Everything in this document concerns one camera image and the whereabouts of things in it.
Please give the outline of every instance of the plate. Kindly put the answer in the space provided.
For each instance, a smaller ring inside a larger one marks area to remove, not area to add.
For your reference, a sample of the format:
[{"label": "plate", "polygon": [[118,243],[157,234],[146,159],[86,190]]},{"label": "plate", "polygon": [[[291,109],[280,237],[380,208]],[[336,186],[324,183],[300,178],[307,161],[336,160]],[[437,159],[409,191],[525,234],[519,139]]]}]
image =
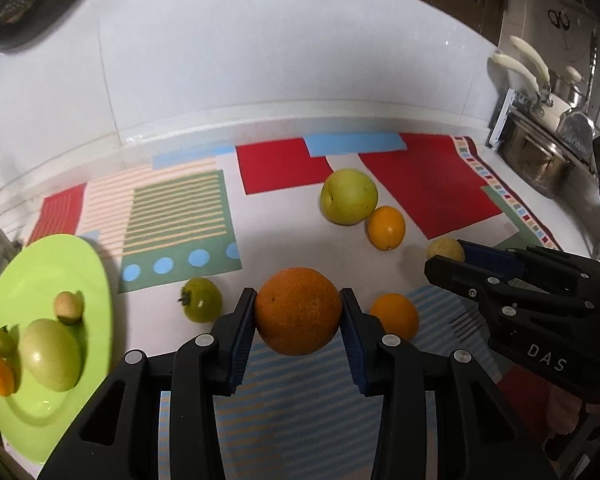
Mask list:
[{"label": "plate", "polygon": [[[63,290],[84,297],[82,323],[70,327],[82,350],[82,373],[69,391],[40,385],[21,368],[20,384],[0,396],[0,432],[26,458],[45,462],[78,412],[109,373],[112,311],[100,258],[81,238],[52,235],[26,247],[0,276],[0,327],[16,340],[35,319],[55,319],[53,300]],[[14,359],[14,369],[20,368]]]}]

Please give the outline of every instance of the metal rivet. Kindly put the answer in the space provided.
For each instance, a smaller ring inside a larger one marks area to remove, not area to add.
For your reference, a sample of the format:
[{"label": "metal rivet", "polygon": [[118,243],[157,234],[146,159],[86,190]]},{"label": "metal rivet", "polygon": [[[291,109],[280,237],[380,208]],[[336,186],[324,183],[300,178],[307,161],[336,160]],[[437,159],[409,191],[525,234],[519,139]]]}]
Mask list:
[{"label": "metal rivet", "polygon": [[134,365],[140,361],[142,361],[142,352],[139,350],[132,350],[125,355],[125,362],[127,364]]},{"label": "metal rivet", "polygon": [[387,346],[398,346],[400,338],[397,335],[385,334],[382,336],[382,342]]},{"label": "metal rivet", "polygon": [[471,354],[466,350],[456,350],[454,352],[454,359],[459,363],[468,363],[471,360]]},{"label": "metal rivet", "polygon": [[200,334],[196,338],[196,345],[198,346],[209,346],[213,343],[214,337],[211,334]]}]

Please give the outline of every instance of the blue dot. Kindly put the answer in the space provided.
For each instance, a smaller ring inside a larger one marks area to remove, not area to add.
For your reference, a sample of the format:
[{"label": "blue dot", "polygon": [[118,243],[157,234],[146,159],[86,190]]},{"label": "blue dot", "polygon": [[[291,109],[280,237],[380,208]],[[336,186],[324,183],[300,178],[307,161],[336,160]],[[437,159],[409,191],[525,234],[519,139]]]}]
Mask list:
[{"label": "blue dot", "polygon": [[126,282],[132,282],[133,280],[137,280],[140,276],[140,266],[136,264],[131,264],[125,267],[122,271],[122,279]]},{"label": "blue dot", "polygon": [[156,274],[167,274],[173,269],[173,260],[171,258],[160,258],[154,263],[154,272]]},{"label": "blue dot", "polygon": [[226,248],[225,254],[232,260],[239,260],[240,253],[238,252],[238,245],[235,242],[229,244]]},{"label": "blue dot", "polygon": [[209,263],[211,256],[204,249],[196,249],[189,253],[189,263],[194,267],[203,267]]}]

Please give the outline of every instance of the stainless steel pot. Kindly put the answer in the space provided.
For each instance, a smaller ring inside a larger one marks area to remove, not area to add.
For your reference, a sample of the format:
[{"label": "stainless steel pot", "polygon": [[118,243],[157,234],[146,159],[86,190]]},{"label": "stainless steel pot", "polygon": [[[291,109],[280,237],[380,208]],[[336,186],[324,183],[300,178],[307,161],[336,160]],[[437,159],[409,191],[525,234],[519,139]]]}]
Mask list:
[{"label": "stainless steel pot", "polygon": [[545,197],[558,196],[574,168],[567,150],[517,110],[509,114],[503,135],[500,153],[506,163]]},{"label": "stainless steel pot", "polygon": [[568,103],[571,108],[577,107],[582,102],[584,95],[573,82],[563,78],[553,70],[549,70],[549,76],[552,94]]}]

